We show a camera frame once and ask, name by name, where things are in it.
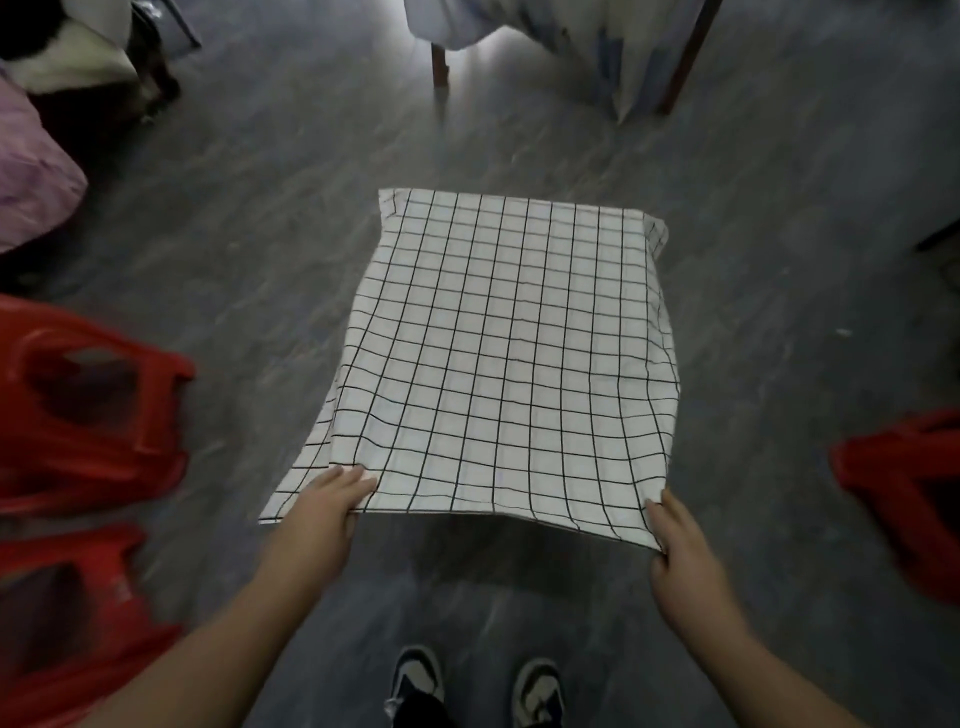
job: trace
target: white cloth with black grid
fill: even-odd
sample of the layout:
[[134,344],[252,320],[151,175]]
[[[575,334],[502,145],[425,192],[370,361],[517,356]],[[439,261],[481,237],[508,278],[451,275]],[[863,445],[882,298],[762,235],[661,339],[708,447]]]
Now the white cloth with black grid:
[[364,511],[504,514],[658,548],[680,385],[633,209],[380,191],[382,234],[320,417],[260,521],[327,466]]

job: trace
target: right hand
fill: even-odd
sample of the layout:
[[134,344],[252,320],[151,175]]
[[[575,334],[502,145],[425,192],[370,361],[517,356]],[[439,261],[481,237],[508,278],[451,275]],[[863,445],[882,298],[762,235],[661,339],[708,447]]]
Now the right hand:
[[750,637],[727,573],[700,526],[669,490],[663,503],[646,501],[647,516],[665,553],[654,558],[651,584],[667,624],[699,659]]
[[376,488],[360,466],[339,465],[307,485],[264,547],[254,580],[309,609],[340,575],[350,551],[351,511]]

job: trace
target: pant leg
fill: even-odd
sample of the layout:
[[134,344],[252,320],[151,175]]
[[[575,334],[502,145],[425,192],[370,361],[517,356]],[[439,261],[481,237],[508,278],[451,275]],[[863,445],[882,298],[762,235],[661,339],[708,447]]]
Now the pant leg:
[[455,728],[444,704],[433,695],[414,692],[396,711],[394,728]]

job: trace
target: pink bag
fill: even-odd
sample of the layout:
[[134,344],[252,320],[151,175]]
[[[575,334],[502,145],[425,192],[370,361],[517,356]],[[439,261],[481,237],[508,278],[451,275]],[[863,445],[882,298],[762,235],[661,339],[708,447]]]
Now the pink bag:
[[0,253],[62,224],[85,192],[83,171],[0,73]]

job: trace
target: black and white sneaker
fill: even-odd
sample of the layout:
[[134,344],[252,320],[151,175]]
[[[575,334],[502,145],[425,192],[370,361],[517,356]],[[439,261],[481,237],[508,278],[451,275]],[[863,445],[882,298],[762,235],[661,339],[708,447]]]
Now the black and white sneaker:
[[560,672],[542,657],[523,666],[514,683],[515,728],[563,728],[566,701]]
[[441,703],[444,702],[444,678],[441,675],[440,661],[432,649],[420,644],[404,647],[396,658],[390,697],[383,704],[383,710],[390,719],[396,717],[403,701],[415,692],[423,692]]

